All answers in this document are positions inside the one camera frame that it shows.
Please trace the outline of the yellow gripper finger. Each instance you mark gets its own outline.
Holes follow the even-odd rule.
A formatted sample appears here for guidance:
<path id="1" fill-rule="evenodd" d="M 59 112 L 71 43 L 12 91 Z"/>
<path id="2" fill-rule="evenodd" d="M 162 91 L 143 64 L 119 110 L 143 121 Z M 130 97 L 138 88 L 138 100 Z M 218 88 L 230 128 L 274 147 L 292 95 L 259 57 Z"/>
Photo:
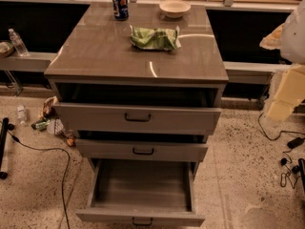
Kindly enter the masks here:
<path id="1" fill-rule="evenodd" d="M 281 47 L 282 29 L 283 25 L 275 28 L 270 34 L 261 40 L 259 46 L 266 50 L 279 50 Z"/>
<path id="2" fill-rule="evenodd" d="M 267 117 L 273 121 L 285 121 L 305 99 L 305 65 L 293 64 L 282 74 Z"/>

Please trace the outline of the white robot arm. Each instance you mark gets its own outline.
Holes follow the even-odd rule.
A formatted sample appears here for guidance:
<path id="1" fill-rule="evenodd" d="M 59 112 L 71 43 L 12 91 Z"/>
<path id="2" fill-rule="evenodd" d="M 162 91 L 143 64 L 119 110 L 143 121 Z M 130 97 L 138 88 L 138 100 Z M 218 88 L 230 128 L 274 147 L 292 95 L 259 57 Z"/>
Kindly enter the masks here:
<path id="1" fill-rule="evenodd" d="M 305 99 L 305 0 L 287 17 L 286 21 L 264 37 L 259 46 L 280 50 L 282 58 L 292 63 L 282 74 L 267 117 L 285 121 Z"/>

